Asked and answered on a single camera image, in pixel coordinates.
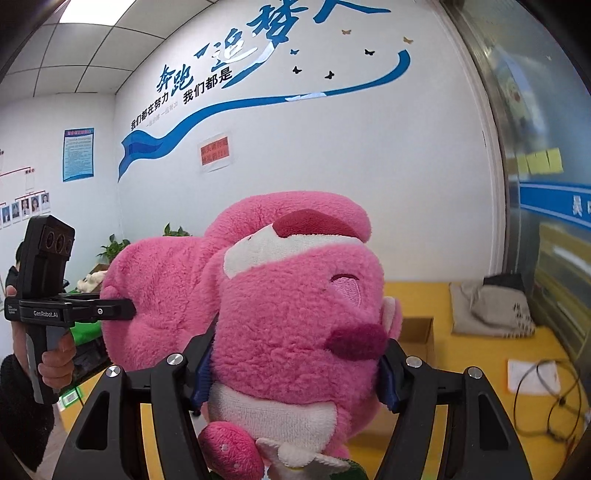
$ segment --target blue wave decal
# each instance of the blue wave decal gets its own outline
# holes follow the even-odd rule
[[[360,90],[366,90],[393,82],[404,72],[406,72],[409,66],[410,55],[408,54],[407,50],[402,50],[398,52],[398,65],[396,65],[394,70],[387,73],[383,77],[368,83],[362,83],[361,85],[354,85],[352,87],[341,88],[337,90],[330,90],[328,92],[321,92],[319,94],[304,93],[301,95],[246,98],[209,105],[189,115],[162,138],[154,138],[142,130],[134,130],[121,142],[125,149],[125,155],[123,160],[121,160],[119,163],[119,179],[121,179],[123,174],[135,160],[156,160],[171,153],[172,150],[175,149],[175,147],[185,137],[185,135],[187,135],[196,125],[201,123],[206,118],[215,115],[216,113],[248,108],[252,106],[289,103],[290,101],[293,101],[295,97],[299,96],[302,98],[319,98],[324,96],[336,96],[343,95],[345,93],[358,92]]]

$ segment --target plush toy eye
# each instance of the plush toy eye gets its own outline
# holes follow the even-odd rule
[[[330,279],[332,286],[353,305],[361,305],[359,279],[355,275],[335,275]]]

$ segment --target cloth bag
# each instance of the cloth bag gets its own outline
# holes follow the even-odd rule
[[[450,284],[453,333],[504,338],[528,337],[535,324],[525,294],[481,281]]]

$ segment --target yellow sticky note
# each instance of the yellow sticky note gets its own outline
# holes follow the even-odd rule
[[[542,175],[550,172],[550,163],[548,163],[548,156],[546,152],[536,152],[526,155],[527,164],[530,168],[530,172],[536,175]]]
[[[562,173],[562,157],[560,156],[560,150],[558,148],[551,148],[547,150],[548,162],[550,163],[550,171],[552,173]]]
[[[519,175],[527,175],[530,172],[525,155],[517,155],[517,171]]]

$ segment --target blue gripper pad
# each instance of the blue gripper pad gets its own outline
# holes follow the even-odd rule
[[[191,396],[191,405],[196,411],[201,411],[201,407],[209,399],[209,390],[212,387],[211,364],[212,346],[210,345],[195,371],[195,389]]]
[[[378,400],[394,411],[400,399],[396,395],[394,372],[389,367],[387,360],[382,357],[378,363]]]

